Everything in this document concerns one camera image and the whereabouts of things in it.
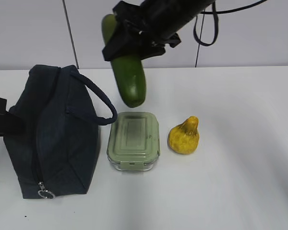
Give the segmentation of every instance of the dark navy bag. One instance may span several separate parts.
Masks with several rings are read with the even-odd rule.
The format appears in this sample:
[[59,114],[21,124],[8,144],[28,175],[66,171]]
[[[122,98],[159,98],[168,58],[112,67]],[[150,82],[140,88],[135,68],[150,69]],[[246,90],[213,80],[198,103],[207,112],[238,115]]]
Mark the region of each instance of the dark navy bag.
[[[85,86],[110,108],[112,118],[96,115]],[[87,193],[99,155],[99,126],[117,119],[111,101],[93,82],[75,66],[36,65],[17,104],[0,121],[8,116],[22,120],[2,134],[23,198]]]

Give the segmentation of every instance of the gray wall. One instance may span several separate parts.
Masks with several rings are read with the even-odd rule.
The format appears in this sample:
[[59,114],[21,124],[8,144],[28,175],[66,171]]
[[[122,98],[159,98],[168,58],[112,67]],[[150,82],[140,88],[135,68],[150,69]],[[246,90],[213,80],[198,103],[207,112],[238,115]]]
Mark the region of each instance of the gray wall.
[[[65,1],[79,67],[110,68],[101,55],[100,23],[119,0]],[[218,0],[217,9],[253,2]],[[193,67],[197,51],[193,25],[194,20],[179,31],[182,44],[168,48],[162,57],[145,60],[144,66]],[[211,41],[213,31],[212,16],[206,16],[203,40]],[[75,64],[62,1],[0,0],[0,69],[30,69],[35,64]],[[198,61],[199,67],[261,65],[288,65],[288,0],[286,4],[269,0],[253,9],[220,15],[219,39],[211,47],[201,47]]]

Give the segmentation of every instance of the white tabletop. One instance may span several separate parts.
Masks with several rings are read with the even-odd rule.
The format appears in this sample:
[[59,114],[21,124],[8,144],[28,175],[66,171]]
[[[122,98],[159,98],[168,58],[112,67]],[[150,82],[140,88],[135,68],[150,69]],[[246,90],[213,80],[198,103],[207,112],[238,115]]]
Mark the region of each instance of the white tabletop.
[[[110,126],[87,195],[23,200],[0,138],[0,230],[288,230],[288,67],[146,69],[147,99],[120,99],[111,70],[81,70],[119,112],[160,124],[151,171],[119,172],[107,159]],[[0,97],[18,100],[28,71],[0,71]],[[92,95],[97,113],[110,111]],[[198,150],[173,153],[168,132],[200,119]]]

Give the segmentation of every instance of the cucumber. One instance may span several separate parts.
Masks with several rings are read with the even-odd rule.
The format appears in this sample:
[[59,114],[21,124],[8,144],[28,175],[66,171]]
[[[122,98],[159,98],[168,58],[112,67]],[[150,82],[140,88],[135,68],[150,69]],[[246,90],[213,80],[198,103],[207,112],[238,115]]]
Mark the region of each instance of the cucumber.
[[[110,40],[116,27],[113,14],[102,20],[102,35],[105,44]],[[139,55],[126,55],[111,61],[120,96],[124,103],[135,108],[144,103],[146,98],[146,79]]]

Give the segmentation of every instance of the yellow gourd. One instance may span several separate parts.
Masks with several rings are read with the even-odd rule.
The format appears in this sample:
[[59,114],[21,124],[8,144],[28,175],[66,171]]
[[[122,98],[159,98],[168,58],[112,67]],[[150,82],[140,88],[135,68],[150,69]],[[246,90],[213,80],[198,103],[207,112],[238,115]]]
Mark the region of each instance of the yellow gourd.
[[169,146],[180,154],[193,153],[200,139],[197,127],[198,118],[191,116],[184,123],[173,128],[168,135]]

